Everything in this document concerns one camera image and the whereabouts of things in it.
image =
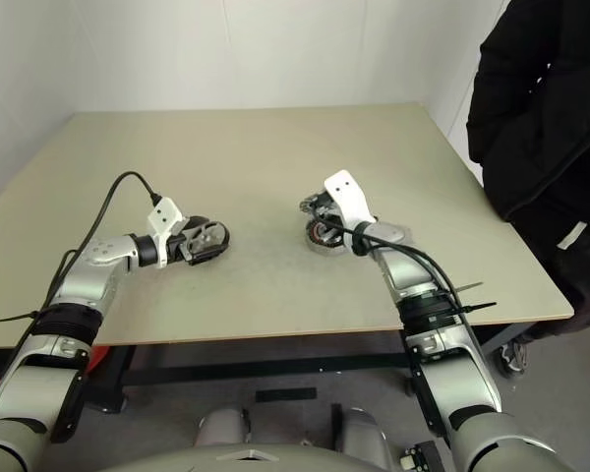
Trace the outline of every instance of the jacket sleeve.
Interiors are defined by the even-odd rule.
[[[561,0],[511,0],[481,45],[467,123],[470,158],[483,163],[503,126],[523,113],[560,46]]]

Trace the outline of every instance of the table leg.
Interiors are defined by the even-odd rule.
[[[88,379],[86,402],[103,413],[120,413],[127,402],[122,377],[129,369],[136,346],[114,346]]]
[[[496,351],[503,344],[510,342],[514,337],[519,336],[529,329],[535,323],[514,323],[507,324],[502,330],[493,335],[491,338],[481,343],[481,348],[485,355]]]

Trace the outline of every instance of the white wall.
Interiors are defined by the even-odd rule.
[[[447,134],[448,141],[459,154],[465,165],[472,171],[477,180],[483,185],[483,174],[482,168],[479,164],[470,160],[470,154],[468,152],[468,134],[465,125],[468,121],[468,115],[470,113],[470,102],[472,101],[472,91],[474,88],[472,85],[468,87],[461,106],[458,110],[456,119],[452,124],[452,128]]]
[[[448,134],[502,0],[0,0],[0,191],[81,110],[421,101]]]
[[[0,0],[0,191],[75,109],[63,0]]]

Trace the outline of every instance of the table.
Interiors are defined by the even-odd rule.
[[[61,254],[132,169],[186,213],[223,221],[231,248],[206,265],[127,277],[98,344],[401,329],[376,264],[304,242],[298,204],[341,168],[372,213],[411,227],[457,286],[484,282],[463,301],[498,305],[469,315],[472,325],[571,315],[426,111],[402,104],[76,114],[0,196],[0,318],[41,303]],[[98,234],[144,233],[148,212],[144,189],[123,183]],[[0,347],[27,323],[0,323]]]

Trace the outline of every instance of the robotic arm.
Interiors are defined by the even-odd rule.
[[[21,339],[0,381],[0,472],[34,470],[48,442],[62,443],[75,432],[91,345],[125,275],[180,261],[193,266],[227,249],[229,232],[221,223],[188,218],[169,198],[154,202],[148,235],[90,240],[75,255]]]
[[[429,428],[449,444],[458,472],[565,472],[553,450],[502,413],[501,398],[463,307],[443,270],[419,251],[410,230],[377,221],[349,172],[324,182],[300,209],[308,242],[323,254],[369,255],[404,324],[402,340]]]

